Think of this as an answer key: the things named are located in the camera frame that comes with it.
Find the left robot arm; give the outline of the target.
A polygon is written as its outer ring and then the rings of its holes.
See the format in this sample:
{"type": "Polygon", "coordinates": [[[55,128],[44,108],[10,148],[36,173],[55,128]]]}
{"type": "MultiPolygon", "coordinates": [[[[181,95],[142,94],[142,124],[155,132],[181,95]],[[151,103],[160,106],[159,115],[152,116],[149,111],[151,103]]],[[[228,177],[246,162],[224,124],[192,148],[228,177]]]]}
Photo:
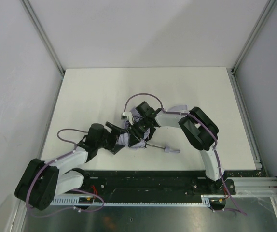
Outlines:
{"type": "Polygon", "coordinates": [[[88,183],[89,173],[79,168],[93,159],[100,149],[116,154],[124,145],[119,137],[127,133],[109,122],[105,125],[94,123],[84,132],[71,151],[49,160],[32,159],[14,191],[16,198],[24,201],[27,207],[46,209],[53,199],[68,191],[79,191],[88,183]]]}

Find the lilac folding umbrella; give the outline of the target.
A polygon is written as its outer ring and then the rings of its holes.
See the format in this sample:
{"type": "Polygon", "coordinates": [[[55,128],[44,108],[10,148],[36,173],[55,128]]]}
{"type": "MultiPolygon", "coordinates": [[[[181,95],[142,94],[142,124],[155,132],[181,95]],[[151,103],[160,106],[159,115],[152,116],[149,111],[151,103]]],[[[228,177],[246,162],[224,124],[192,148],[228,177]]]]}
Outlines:
{"type": "Polygon", "coordinates": [[[124,120],[124,128],[127,129],[128,133],[124,133],[119,135],[119,139],[117,144],[124,145],[125,147],[131,149],[140,149],[146,148],[147,146],[156,147],[163,150],[166,153],[180,153],[180,149],[174,149],[169,146],[157,146],[148,143],[149,140],[142,140],[137,138],[135,135],[131,134],[128,127],[129,125],[133,125],[135,122],[140,120],[148,121],[152,124],[153,134],[156,129],[159,127],[169,126],[169,127],[177,127],[178,121],[175,119],[166,119],[165,113],[162,110],[154,110],[150,107],[145,101],[142,102],[139,106],[133,107],[130,112],[132,112],[133,120],[128,121],[124,120]]]}

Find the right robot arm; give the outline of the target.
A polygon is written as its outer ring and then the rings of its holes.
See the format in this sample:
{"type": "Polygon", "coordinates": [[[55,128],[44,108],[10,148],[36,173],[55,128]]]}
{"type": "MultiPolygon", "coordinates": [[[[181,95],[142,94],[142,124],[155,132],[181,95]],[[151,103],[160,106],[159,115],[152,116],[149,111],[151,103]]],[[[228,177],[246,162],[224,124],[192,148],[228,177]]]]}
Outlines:
{"type": "Polygon", "coordinates": [[[106,150],[116,154],[124,147],[133,149],[145,148],[151,140],[156,128],[173,127],[183,131],[189,143],[200,151],[206,177],[212,181],[223,181],[224,169],[216,151],[219,129],[215,123],[199,107],[190,111],[187,106],[173,109],[154,110],[145,101],[129,112],[123,112],[123,128],[109,122],[106,126],[111,129],[108,133],[106,150]]]}

